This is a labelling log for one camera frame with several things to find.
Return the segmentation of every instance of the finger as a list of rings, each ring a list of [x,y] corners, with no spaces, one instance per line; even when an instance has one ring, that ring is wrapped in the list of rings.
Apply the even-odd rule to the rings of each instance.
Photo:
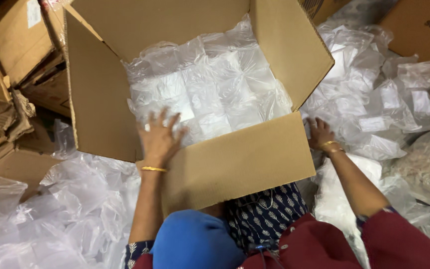
[[[316,122],[311,118],[306,118],[308,121],[308,124],[310,125],[310,128],[316,128]]]
[[[149,112],[149,126],[152,128],[155,126],[155,114],[153,111]]]
[[[180,118],[180,113],[177,113],[177,115],[175,115],[174,117],[170,118],[170,122],[169,125],[167,125],[167,128],[169,128],[170,130],[172,130],[173,126],[175,125],[175,123],[177,122],[177,120]]]
[[[324,129],[324,121],[318,117],[316,117],[316,123],[319,129]]]
[[[167,115],[167,111],[169,110],[168,107],[162,108],[162,111],[160,112],[159,118],[157,119],[157,125],[163,126],[163,121],[165,120],[165,116]]]
[[[175,144],[180,145],[183,137],[187,134],[187,132],[188,132],[188,127],[187,126],[183,127],[175,136]]]

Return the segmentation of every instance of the bracelet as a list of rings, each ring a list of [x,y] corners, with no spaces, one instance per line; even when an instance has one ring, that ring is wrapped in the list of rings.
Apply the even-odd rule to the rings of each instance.
[[[324,146],[329,145],[329,144],[333,144],[333,143],[337,143],[337,142],[336,142],[336,141],[328,141],[328,142],[324,142],[323,144],[320,144],[320,145],[319,145],[319,147],[320,147],[320,148],[323,148]]]
[[[333,149],[333,150],[330,150],[330,151],[325,151],[325,152],[326,153],[335,153],[335,152],[340,152],[340,151],[346,152],[342,147],[341,148],[337,148],[337,149]]]
[[[155,168],[155,167],[150,167],[150,166],[144,166],[141,169],[142,170],[148,170],[148,171],[164,172],[164,173],[167,173],[169,171],[169,170],[164,169],[164,168]]]

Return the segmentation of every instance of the blue cloth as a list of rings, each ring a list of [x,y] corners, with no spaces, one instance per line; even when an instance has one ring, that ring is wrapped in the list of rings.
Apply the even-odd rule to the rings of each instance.
[[[150,254],[154,269],[237,268],[247,258],[226,223],[205,213],[184,210],[162,224]]]

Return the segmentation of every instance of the open cardboard box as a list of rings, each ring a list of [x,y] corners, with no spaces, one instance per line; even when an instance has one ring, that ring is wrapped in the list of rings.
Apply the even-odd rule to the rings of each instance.
[[[200,209],[315,175],[298,108],[334,64],[314,25],[292,0],[75,0],[100,35],[66,12],[69,91],[78,150],[135,162],[142,158],[130,112],[130,62],[159,41],[184,44],[232,29],[249,13],[293,113],[181,149],[164,179],[165,214]]]

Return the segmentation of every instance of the white label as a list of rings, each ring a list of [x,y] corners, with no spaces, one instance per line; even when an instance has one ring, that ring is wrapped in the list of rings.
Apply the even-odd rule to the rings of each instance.
[[[430,115],[430,98],[425,90],[415,90],[412,92],[414,102],[414,112]]]
[[[377,132],[387,130],[387,126],[382,117],[359,119],[359,126],[363,132]]]
[[[397,97],[397,89],[394,88],[383,88],[381,89],[381,99],[383,100],[384,108],[399,108],[399,98]]]
[[[41,6],[37,0],[28,1],[28,29],[41,22]]]

